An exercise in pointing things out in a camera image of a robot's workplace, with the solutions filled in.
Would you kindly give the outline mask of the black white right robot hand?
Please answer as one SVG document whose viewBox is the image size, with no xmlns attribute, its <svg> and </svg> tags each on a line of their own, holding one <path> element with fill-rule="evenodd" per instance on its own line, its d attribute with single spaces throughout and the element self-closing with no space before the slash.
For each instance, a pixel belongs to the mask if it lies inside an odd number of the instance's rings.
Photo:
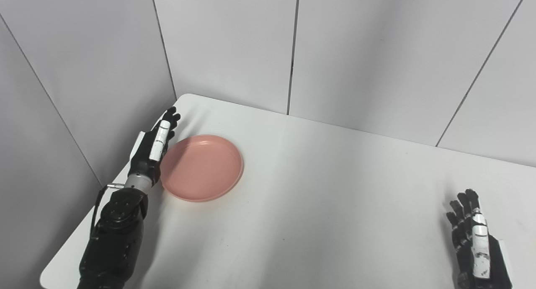
<svg viewBox="0 0 536 289">
<path fill-rule="evenodd" d="M 467 188 L 449 204 L 452 211 L 446 217 L 459 268 L 458 288 L 511 289 L 500 242 L 490 235 L 477 192 Z"/>
</svg>

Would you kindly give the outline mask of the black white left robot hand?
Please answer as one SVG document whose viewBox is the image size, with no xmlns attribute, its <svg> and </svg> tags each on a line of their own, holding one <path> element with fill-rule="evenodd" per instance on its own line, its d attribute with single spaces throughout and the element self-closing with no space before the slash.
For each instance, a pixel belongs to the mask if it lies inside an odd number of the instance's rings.
<svg viewBox="0 0 536 289">
<path fill-rule="evenodd" d="M 175 106 L 170 107 L 155 124 L 152 130 L 144 132 L 138 149 L 130 161 L 128 176 L 143 176 L 151 180 L 154 186 L 160 179 L 160 165 L 169 148 L 169 141 L 174 138 L 174 129 L 178 126 L 181 115 Z"/>
</svg>

